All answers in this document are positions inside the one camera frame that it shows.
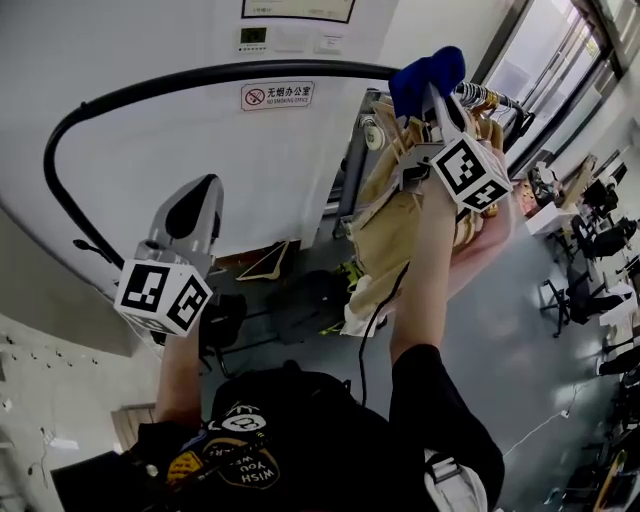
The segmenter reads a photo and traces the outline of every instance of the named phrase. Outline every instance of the framed sign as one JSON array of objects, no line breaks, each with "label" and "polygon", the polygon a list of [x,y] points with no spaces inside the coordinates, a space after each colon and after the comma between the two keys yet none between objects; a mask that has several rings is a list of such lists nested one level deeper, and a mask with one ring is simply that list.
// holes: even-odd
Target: framed sign
[{"label": "framed sign", "polygon": [[304,18],[349,23],[356,0],[242,0],[243,18]]}]

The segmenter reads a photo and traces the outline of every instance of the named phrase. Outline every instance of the no smoking sign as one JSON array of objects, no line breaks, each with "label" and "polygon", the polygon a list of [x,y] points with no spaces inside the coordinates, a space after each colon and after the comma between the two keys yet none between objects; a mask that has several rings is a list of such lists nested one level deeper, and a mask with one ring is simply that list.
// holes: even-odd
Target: no smoking sign
[{"label": "no smoking sign", "polygon": [[268,82],[247,84],[240,92],[242,110],[308,107],[313,99],[313,82]]}]

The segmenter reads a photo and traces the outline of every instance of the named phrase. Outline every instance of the black curved tube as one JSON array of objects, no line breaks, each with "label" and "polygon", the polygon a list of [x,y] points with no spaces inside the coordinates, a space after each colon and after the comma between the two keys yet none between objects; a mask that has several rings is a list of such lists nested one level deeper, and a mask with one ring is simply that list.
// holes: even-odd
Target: black curved tube
[{"label": "black curved tube", "polygon": [[[205,68],[182,71],[171,75],[153,78],[145,82],[130,85],[109,94],[105,94],[68,114],[53,130],[44,151],[44,176],[49,190],[83,233],[107,256],[114,265],[122,269],[124,259],[105,240],[102,234],[86,217],[78,204],[64,188],[55,165],[55,154],[62,136],[74,125],[93,119],[112,110],[116,110],[139,101],[162,96],[172,92],[193,89],[204,85],[220,84],[261,78],[296,77],[296,76],[335,76],[345,78],[366,78],[370,80],[388,81],[398,71],[395,68],[348,62],[338,60],[292,59],[243,62],[209,66]],[[524,121],[522,107],[510,99],[502,97],[507,106],[516,109],[516,120],[505,140],[505,151],[517,140]]]}]

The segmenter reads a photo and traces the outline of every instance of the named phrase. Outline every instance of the floor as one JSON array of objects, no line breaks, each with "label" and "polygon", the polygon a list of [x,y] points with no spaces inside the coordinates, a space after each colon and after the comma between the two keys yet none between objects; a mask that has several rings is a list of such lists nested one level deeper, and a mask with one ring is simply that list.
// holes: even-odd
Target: floor
[{"label": "floor", "polygon": [[[346,241],[332,241],[323,229],[301,267],[332,269],[349,252]],[[571,324],[559,339],[553,338],[555,319],[538,311],[541,301],[550,296],[540,290],[540,283],[548,278],[564,286],[547,247],[521,226],[499,258],[449,302],[443,359],[472,412],[503,453],[509,451],[500,499],[505,510],[550,509],[543,501],[554,487],[563,486],[577,463],[580,447],[597,437],[616,384],[615,377],[593,378],[604,336],[597,323]],[[225,286],[230,285],[221,284],[221,290],[229,291]],[[244,288],[250,312],[252,299],[254,305],[259,304],[264,288]],[[245,326],[239,343],[266,337],[259,319],[248,320]],[[378,331],[365,353],[368,405],[384,416],[391,398],[390,334],[390,326]],[[294,359],[305,370],[350,379],[352,393],[359,398],[358,348],[356,338],[318,336],[303,344],[265,345],[225,360],[231,371],[242,372],[273,368]],[[209,410],[222,381],[215,360],[210,363],[214,371],[203,377],[204,411]],[[567,419],[560,416],[566,409]]]},{"label": "floor", "polygon": [[[326,228],[323,226],[314,250],[300,255],[297,273],[333,269],[348,259],[349,242],[333,241]],[[616,383],[614,377],[593,378],[603,336],[596,324],[571,324],[559,339],[552,337],[553,318],[538,311],[545,299],[539,285],[549,277],[562,286],[562,275],[547,248],[522,227],[500,257],[449,303],[443,358],[471,410],[503,453],[508,452],[500,499],[505,510],[557,509],[542,502],[553,487],[562,487],[580,446],[593,438]],[[236,285],[226,275],[219,286],[224,292]],[[270,286],[246,286],[251,289],[246,292],[245,288],[251,312],[252,307],[259,309]],[[77,443],[77,448],[48,447],[47,470],[117,448],[109,413],[154,400],[158,355],[140,343],[131,359],[111,356],[50,338],[2,317],[0,334],[15,341],[9,345],[0,337],[7,379],[0,382],[0,396],[2,402],[10,399],[12,404],[8,411],[0,408],[0,426],[15,445],[11,451],[13,476],[36,510],[61,510],[50,480],[47,489],[37,468],[33,476],[26,476],[28,466],[43,455],[40,427]],[[239,343],[264,337],[264,318],[258,317],[245,322]],[[365,353],[369,406],[384,416],[391,396],[389,337],[389,326],[379,330]],[[351,379],[358,398],[358,348],[356,338],[317,336],[303,344],[272,344],[239,352],[227,356],[226,362],[232,371],[245,371],[295,359],[304,369]],[[209,362],[213,371],[203,376],[205,411],[222,381],[216,361]],[[569,409],[568,419],[560,416],[563,409]],[[1,483],[6,484],[6,478],[0,471]],[[19,504],[8,503],[7,510],[24,510]]]}]

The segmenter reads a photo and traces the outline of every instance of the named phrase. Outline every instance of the forearm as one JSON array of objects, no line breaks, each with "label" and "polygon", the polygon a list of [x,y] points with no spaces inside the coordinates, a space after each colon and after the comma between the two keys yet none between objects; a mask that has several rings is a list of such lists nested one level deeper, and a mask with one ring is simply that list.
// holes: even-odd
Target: forearm
[{"label": "forearm", "polygon": [[196,324],[187,338],[167,337],[155,410],[158,422],[200,426],[198,332],[199,324]]},{"label": "forearm", "polygon": [[413,256],[396,307],[392,363],[414,345],[439,346],[444,334],[456,205],[435,173],[423,191]]}]

